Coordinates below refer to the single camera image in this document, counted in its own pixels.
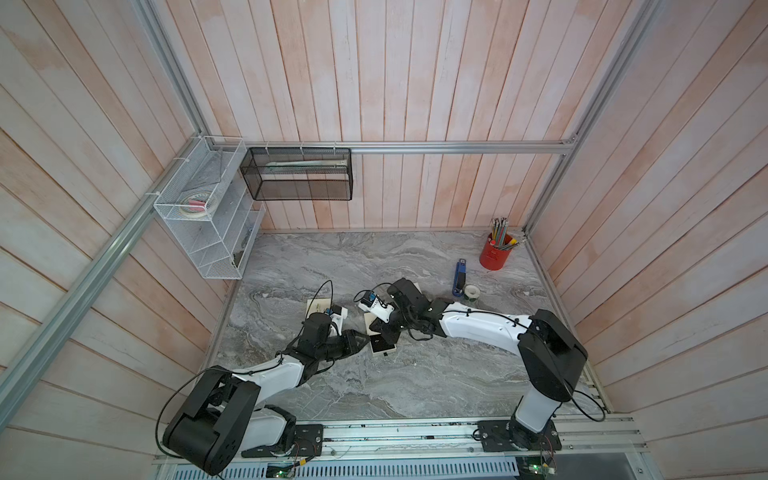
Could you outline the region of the cream drawer jewelry box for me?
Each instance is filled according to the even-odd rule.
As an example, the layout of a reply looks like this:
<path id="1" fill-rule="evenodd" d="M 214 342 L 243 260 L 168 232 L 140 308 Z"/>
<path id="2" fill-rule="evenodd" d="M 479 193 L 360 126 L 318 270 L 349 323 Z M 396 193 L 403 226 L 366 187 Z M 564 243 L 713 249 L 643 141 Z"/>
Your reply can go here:
<path id="1" fill-rule="evenodd" d="M 372 313 L 364 314 L 366 332 L 374 355 L 387 356 L 396 349 L 399 333 L 396 333 L 388 323 L 380 320 Z"/>

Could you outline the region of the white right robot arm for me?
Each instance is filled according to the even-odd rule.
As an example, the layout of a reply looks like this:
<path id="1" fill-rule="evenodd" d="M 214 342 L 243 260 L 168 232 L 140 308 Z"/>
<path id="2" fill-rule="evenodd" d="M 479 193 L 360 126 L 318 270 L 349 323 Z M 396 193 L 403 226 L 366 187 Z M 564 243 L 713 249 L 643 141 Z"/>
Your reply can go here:
<path id="1" fill-rule="evenodd" d="M 376 317 L 371 329 L 395 344 L 400 333 L 418 331 L 426 340 L 436 336 L 488 344 L 519 356 L 531 387 L 511 417 L 514 432 L 540 434 L 556 410 L 572 400 L 588 353 L 551 311 L 532 315 L 502 314 L 456 301 L 428 299 L 405 278 L 387 288 L 389 301 L 367 290 L 358 307 Z"/>

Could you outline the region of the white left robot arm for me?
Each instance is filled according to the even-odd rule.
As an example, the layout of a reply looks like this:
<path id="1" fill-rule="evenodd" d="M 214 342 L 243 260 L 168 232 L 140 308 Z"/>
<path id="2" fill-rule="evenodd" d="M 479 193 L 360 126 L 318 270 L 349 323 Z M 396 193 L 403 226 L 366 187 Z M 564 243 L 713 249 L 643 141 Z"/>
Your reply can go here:
<path id="1" fill-rule="evenodd" d="M 367 334 L 341 330 L 331 315 L 313 312 L 272 360 L 244 371 L 215 365 L 193 377 L 194 388 L 182 406 L 165 431 L 155 433 L 157 447 L 211 476 L 239 454 L 268 448 L 290 454 L 295 416 L 267 400 L 322 373 L 321 363 L 334 365 L 369 343 Z"/>

